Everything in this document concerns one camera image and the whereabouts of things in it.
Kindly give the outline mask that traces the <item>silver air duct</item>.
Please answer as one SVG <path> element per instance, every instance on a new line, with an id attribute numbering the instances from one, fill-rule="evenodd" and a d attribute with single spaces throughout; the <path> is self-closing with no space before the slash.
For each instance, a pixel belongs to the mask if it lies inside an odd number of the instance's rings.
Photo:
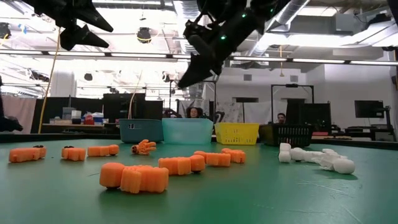
<path id="1" fill-rule="evenodd" d="M 194 21 L 200 14 L 196 0 L 172 0 L 175 12 L 177 14 L 178 35 L 182 37 L 180 47 L 183 54 L 190 55 L 196 53 L 196 50 L 185 40 L 183 32 L 185 23 L 188 20 Z M 185 93 L 189 94 L 187 100 L 202 99 L 203 87 L 199 84 L 190 86 L 185 89 Z"/>
<path id="2" fill-rule="evenodd" d="M 266 33 L 270 33 L 271 31 L 288 32 L 291 22 L 310 1 L 311 0 L 291 0 L 287 3 L 280 12 L 265 23 L 263 35 L 256 42 L 254 47 L 247 52 L 246 56 L 263 55 L 267 48 L 272 45 L 270 41 L 266 40 Z"/>

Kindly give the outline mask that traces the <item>black computer monitor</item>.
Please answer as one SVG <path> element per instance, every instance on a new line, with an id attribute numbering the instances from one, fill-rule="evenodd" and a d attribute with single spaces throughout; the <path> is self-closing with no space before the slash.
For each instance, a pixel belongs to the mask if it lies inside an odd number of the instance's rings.
<path id="1" fill-rule="evenodd" d="M 355 100 L 354 108 L 357 118 L 384 118 L 383 101 Z"/>

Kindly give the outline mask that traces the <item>orange toy limb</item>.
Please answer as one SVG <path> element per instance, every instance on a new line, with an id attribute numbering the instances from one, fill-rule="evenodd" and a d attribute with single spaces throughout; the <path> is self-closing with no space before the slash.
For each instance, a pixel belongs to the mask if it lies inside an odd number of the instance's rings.
<path id="1" fill-rule="evenodd" d="M 201 155 L 160 158 L 158 160 L 158 166 L 167 168 L 169 170 L 169 175 L 200 173 L 205 169 L 205 158 Z"/>
<path id="2" fill-rule="evenodd" d="M 203 156 L 205 158 L 205 163 L 209 166 L 229 167 L 231 163 L 230 154 L 204 151 L 195 151 L 193 154 Z"/>
<path id="3" fill-rule="evenodd" d="M 9 162 L 37 161 L 46 156 L 47 149 L 44 146 L 24 147 L 11 149 L 9 152 Z"/>

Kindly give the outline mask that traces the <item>light teal plastic bin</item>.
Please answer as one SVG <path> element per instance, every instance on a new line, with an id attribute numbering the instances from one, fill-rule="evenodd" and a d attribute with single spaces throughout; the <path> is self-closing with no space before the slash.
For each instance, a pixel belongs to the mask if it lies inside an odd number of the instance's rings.
<path id="1" fill-rule="evenodd" d="M 164 118 L 162 128 L 166 144 L 203 145 L 211 142 L 213 122 L 206 118 Z"/>

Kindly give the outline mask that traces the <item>black monitor stand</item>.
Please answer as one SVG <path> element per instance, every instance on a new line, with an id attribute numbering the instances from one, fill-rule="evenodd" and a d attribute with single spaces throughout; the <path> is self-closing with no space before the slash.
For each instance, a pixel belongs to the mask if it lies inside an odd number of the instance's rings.
<path id="1" fill-rule="evenodd" d="M 386 117 L 386 124 L 387 124 L 387 130 L 389 131 L 389 134 L 392 136 L 393 141 L 396 142 L 397 138 L 396 138 L 396 134 L 394 132 L 394 128 L 391 124 L 391 116 L 390 116 L 390 110 L 391 107 L 390 106 L 385 106 L 384 107 L 384 111 L 385 111 L 385 117 Z"/>

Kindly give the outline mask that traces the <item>black plastic basket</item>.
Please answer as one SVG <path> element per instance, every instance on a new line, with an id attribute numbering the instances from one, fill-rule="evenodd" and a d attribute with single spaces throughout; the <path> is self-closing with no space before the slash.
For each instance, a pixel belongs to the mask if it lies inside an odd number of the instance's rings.
<path id="1" fill-rule="evenodd" d="M 310 145 L 313 126 L 298 124 L 264 124 L 259 127 L 259 140 L 268 146 L 289 143 L 292 147 Z"/>

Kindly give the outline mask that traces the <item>small orange toy block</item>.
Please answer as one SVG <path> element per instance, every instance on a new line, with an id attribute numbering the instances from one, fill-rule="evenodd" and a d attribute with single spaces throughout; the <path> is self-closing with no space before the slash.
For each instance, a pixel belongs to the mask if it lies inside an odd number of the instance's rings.
<path id="1" fill-rule="evenodd" d="M 62 149 L 62 158 L 70 161 L 84 161 L 86 149 L 80 147 L 65 146 Z"/>

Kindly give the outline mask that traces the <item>black partition panel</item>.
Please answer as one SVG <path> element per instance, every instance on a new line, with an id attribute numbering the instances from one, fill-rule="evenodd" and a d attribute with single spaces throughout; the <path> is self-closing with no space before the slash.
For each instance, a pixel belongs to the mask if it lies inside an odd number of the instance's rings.
<path id="1" fill-rule="evenodd" d="M 34 107 L 34 117 L 32 120 L 31 134 L 37 134 L 39 130 L 39 121 L 44 99 L 37 99 Z M 74 97 L 48 97 L 44 109 L 43 125 L 50 123 L 50 119 L 59 117 L 63 119 L 72 117 L 72 110 L 81 111 L 83 116 L 87 112 L 102 113 L 103 101 L 101 99 L 74 98 Z"/>
<path id="2" fill-rule="evenodd" d="M 162 119 L 163 101 L 146 100 L 145 93 L 109 93 L 103 95 L 104 118 L 110 123 L 117 119 Z"/>

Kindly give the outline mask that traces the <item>white patterned sheet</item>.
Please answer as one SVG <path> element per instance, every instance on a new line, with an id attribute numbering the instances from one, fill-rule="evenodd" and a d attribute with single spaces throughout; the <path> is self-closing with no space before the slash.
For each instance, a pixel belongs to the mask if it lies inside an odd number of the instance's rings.
<path id="1" fill-rule="evenodd" d="M 260 103 L 218 102 L 217 112 L 224 112 L 221 120 L 224 123 L 259 123 L 268 124 L 277 121 L 279 113 L 285 113 L 286 101 L 270 101 Z"/>

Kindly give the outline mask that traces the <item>small orange toy piece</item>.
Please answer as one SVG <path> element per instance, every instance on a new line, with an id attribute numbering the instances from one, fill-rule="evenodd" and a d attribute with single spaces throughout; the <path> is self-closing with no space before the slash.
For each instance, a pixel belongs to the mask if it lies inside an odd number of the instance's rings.
<path id="1" fill-rule="evenodd" d="M 229 154 L 233 163 L 244 164 L 246 162 L 246 153 L 242 150 L 224 148 L 221 152 Z"/>

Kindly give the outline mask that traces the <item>black metal frame stand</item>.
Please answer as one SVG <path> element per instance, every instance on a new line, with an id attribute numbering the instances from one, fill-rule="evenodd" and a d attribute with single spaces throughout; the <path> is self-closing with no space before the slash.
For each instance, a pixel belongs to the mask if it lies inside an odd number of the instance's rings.
<path id="1" fill-rule="evenodd" d="M 177 88 L 177 81 L 174 80 L 170 87 L 170 95 L 175 97 L 172 103 L 176 103 L 175 108 L 170 108 L 169 115 L 179 118 L 186 118 L 186 109 L 189 107 L 198 107 L 203 110 L 203 117 L 214 120 L 217 102 L 217 90 L 215 81 L 204 81 L 197 83 L 203 87 L 202 99 L 187 100 L 189 94 L 185 93 L 185 89 Z"/>
<path id="2" fill-rule="evenodd" d="M 274 94 L 276 93 L 276 91 L 274 91 L 274 87 L 276 86 L 281 86 L 284 88 L 298 88 L 298 87 L 302 87 L 305 88 L 309 87 L 311 89 L 311 104 L 315 103 L 315 90 L 314 90 L 314 86 L 313 85 L 299 85 L 296 83 L 288 83 L 288 84 L 271 84 L 271 118 L 274 119 Z M 276 124 L 279 124 L 279 118 L 276 119 L 275 121 Z M 298 113 L 298 119 L 297 119 L 297 124 L 304 124 L 302 121 L 302 117 L 301 117 L 301 112 L 299 109 L 299 113 Z"/>

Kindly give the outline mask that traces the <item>black spotlight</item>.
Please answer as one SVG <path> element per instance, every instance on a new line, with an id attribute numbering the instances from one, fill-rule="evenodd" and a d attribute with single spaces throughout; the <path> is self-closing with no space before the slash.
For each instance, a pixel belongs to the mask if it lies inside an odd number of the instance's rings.
<path id="1" fill-rule="evenodd" d="M 9 23 L 0 22 L 0 39 L 9 39 L 11 37 L 11 31 L 9 29 Z"/>

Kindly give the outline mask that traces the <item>orange skeleton hand toy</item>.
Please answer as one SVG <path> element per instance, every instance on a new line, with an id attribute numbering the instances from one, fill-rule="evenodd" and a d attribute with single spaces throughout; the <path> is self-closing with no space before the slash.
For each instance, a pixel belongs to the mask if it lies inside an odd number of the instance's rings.
<path id="1" fill-rule="evenodd" d="M 131 148 L 132 154 L 149 155 L 152 151 L 156 150 L 156 143 L 148 139 L 142 140 L 139 144 L 133 145 Z"/>

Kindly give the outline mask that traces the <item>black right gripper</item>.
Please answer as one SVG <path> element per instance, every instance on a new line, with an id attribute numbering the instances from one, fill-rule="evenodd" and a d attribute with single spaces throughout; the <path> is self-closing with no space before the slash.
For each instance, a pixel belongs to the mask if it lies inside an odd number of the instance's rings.
<path id="1" fill-rule="evenodd" d="M 256 29 L 259 22 L 254 14 L 235 14 L 222 25 L 212 24 L 216 33 L 209 39 L 193 35 L 188 39 L 197 51 L 191 54 L 190 64 L 178 82 L 179 88 L 187 88 L 212 76 L 220 75 L 223 62 Z"/>

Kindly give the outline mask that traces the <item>yellow plastic basket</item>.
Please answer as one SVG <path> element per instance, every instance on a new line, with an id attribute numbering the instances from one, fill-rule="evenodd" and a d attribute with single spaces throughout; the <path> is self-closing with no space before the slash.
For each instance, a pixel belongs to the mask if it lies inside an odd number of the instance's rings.
<path id="1" fill-rule="evenodd" d="M 224 145 L 255 145 L 258 130 L 258 123 L 215 124 L 216 140 Z"/>

